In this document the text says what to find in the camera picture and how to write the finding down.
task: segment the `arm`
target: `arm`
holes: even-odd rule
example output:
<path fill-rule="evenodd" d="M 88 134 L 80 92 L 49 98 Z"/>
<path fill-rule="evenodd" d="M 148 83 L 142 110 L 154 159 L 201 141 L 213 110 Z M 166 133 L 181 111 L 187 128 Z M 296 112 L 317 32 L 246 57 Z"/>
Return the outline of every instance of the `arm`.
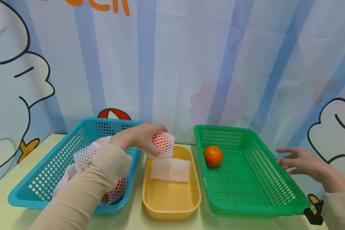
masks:
<path fill-rule="evenodd" d="M 152 137 L 163 125 L 140 124 L 115 134 L 40 213 L 30 230 L 84 229 L 103 194 L 114 188 L 131 163 L 129 146 L 158 155 Z"/>
<path fill-rule="evenodd" d="M 345 179 L 333 167 L 305 149 L 280 148 L 279 153 L 290 155 L 278 161 L 289 174 L 306 174 L 320 182 L 326 193 L 322 196 L 322 217 L 329 230 L 345 230 Z"/>
<path fill-rule="evenodd" d="M 131 157 L 107 143 L 40 213 L 30 229 L 84 229 L 103 194 L 114 188 Z"/>
<path fill-rule="evenodd" d="M 345 230 L 345 179 L 336 170 L 330 169 L 321 181 L 326 193 L 322 217 L 330 230 Z"/>

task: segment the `blue striped curtain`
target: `blue striped curtain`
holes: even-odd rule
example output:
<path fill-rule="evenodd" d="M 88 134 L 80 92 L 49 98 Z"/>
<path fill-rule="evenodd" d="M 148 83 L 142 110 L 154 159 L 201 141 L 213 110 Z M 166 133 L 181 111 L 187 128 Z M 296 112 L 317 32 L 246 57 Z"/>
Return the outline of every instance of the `blue striped curtain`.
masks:
<path fill-rule="evenodd" d="M 209 124 L 250 128 L 279 158 L 284 146 L 325 160 L 333 142 L 345 151 L 344 128 L 322 134 L 345 101 L 309 131 L 328 102 L 345 99 L 345 0 L 6 2 L 28 28 L 29 51 L 49 63 L 55 94 L 37 119 L 55 133 L 117 109 L 165 124 L 177 143 L 195 144 L 194 125 Z M 345 176 L 345 160 L 334 164 Z"/>

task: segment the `orange text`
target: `orange text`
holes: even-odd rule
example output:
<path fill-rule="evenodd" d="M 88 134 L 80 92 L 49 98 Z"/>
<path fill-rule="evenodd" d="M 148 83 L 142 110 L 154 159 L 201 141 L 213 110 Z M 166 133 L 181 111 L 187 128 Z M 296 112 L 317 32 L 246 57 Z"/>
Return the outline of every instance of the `orange text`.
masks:
<path fill-rule="evenodd" d="M 65 0 L 69 5 L 73 6 L 81 6 L 84 3 L 84 0 Z M 111 6 L 109 4 L 98 4 L 96 0 L 88 0 L 88 3 L 94 8 L 95 10 L 99 11 L 109 11 Z M 130 15 L 129 5 L 127 0 L 121 0 L 121 4 L 124 8 L 124 14 L 126 16 Z M 112 0 L 112 10 L 115 14 L 119 12 L 119 0 Z"/>

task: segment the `black clip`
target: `black clip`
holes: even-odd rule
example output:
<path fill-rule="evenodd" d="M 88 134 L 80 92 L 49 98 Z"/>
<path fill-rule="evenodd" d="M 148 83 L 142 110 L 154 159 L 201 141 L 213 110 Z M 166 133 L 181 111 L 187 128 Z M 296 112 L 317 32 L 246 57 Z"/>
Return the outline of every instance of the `black clip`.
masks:
<path fill-rule="evenodd" d="M 322 225 L 323 217 L 321 216 L 323 201 L 318 199 L 314 194 L 309 194 L 311 207 L 304 209 L 304 215 L 307 217 L 311 225 Z"/>

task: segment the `green plastic basket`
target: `green plastic basket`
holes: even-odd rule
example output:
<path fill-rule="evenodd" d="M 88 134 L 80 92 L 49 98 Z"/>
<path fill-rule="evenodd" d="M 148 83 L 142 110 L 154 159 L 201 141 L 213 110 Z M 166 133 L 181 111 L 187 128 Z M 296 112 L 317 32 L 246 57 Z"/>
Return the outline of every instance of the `green plastic basket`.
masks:
<path fill-rule="evenodd" d="M 195 126 L 199 159 L 209 205 L 214 214 L 277 217 L 302 215 L 310 202 L 276 163 L 275 156 L 252 130 Z M 219 147 L 220 166 L 207 167 L 203 151 Z"/>

